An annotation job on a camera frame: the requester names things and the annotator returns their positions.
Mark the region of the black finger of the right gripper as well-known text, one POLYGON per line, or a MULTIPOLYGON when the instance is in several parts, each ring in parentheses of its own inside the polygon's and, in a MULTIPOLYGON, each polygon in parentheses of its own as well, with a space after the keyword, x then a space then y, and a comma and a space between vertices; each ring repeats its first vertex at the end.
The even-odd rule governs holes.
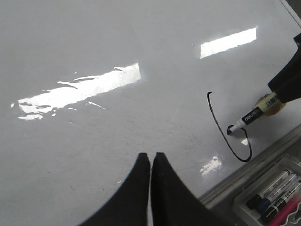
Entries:
POLYGON ((283 104, 301 97, 301 34, 294 37, 297 51, 288 64, 268 83, 283 104))

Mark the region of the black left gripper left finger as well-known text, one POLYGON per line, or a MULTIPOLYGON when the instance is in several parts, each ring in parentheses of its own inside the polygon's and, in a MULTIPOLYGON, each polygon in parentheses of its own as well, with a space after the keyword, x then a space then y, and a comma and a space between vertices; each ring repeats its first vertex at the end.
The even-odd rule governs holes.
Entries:
POLYGON ((146 226, 151 165, 139 153, 127 178, 115 194, 82 226, 146 226))

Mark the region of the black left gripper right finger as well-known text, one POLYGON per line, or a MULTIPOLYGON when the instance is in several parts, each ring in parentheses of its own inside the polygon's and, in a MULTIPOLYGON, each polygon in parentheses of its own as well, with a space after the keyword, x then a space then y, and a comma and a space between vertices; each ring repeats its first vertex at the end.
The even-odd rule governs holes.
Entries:
POLYGON ((177 176, 164 153, 152 165, 150 201, 155 226, 229 226, 207 209, 177 176))

